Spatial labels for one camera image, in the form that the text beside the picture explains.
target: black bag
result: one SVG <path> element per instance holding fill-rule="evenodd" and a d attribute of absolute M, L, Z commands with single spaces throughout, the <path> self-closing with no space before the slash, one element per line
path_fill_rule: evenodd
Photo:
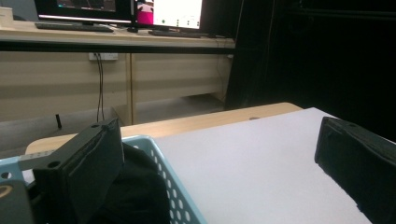
<path fill-rule="evenodd" d="M 124 166 L 90 223 L 168 224 L 169 201 L 157 166 L 144 151 L 122 145 Z"/>

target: keyboard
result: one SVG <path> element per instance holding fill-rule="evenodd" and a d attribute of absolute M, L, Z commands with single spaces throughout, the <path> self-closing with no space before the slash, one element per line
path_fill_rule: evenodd
<path fill-rule="evenodd" d="M 44 30 L 66 30 L 66 31 L 86 31 L 86 32 L 105 32 L 105 33 L 114 32 L 112 29 L 105 26 L 93 26 L 93 25 L 82 25 L 82 24 L 35 22 L 35 27 L 37 29 L 44 29 Z"/>
<path fill-rule="evenodd" d="M 148 31 L 149 35 L 157 36 L 171 36 L 171 37 L 186 37 L 186 38 L 201 38 L 202 34 L 195 33 L 181 33 L 181 32 L 168 32 L 168 31 Z"/>

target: wooden desk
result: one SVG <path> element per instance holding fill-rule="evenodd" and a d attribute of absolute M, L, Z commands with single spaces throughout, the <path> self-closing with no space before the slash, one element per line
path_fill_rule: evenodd
<path fill-rule="evenodd" d="M 232 52 L 231 39 L 114 30 L 39 30 L 30 21 L 0 28 L 0 121 L 95 109 L 98 66 L 85 52 L 125 52 L 103 65 L 105 106 L 124 124 L 134 123 L 140 102 L 207 93 L 223 98 L 232 59 L 218 54 Z"/>
<path fill-rule="evenodd" d="M 31 21 L 0 28 L 0 51 L 233 54 L 231 39 L 175 38 L 138 34 L 38 30 Z"/>
<path fill-rule="evenodd" d="M 230 123 L 249 120 L 252 118 L 265 118 L 279 114 L 285 114 L 293 111 L 301 110 L 297 105 L 289 103 L 280 103 L 274 105 L 262 105 L 245 109 L 237 109 L 212 113 L 200 116 L 193 116 L 182 119 L 169 119 L 164 121 L 138 124 L 132 126 L 121 127 L 121 136 L 133 136 L 145 134 L 151 137 L 163 137 L 167 135 L 186 133 L 189 131 L 211 128 Z M 49 151 L 59 148 L 65 142 L 70 140 L 75 134 L 39 139 L 31 143 L 25 154 L 32 154 L 41 151 Z"/>

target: wooden panel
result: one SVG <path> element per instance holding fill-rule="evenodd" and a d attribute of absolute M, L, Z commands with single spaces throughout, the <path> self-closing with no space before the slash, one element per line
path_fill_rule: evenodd
<path fill-rule="evenodd" d="M 104 106 L 127 105 L 125 54 L 103 61 Z M 99 68 L 88 53 L 0 52 L 0 120 L 96 108 Z"/>
<path fill-rule="evenodd" d="M 133 79 L 137 102 L 221 92 L 232 59 L 226 55 L 136 54 Z"/>

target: white table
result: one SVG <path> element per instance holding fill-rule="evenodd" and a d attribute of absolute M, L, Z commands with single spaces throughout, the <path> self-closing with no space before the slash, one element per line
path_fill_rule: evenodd
<path fill-rule="evenodd" d="M 371 223 L 314 162 L 315 108 L 155 138 L 208 223 Z"/>

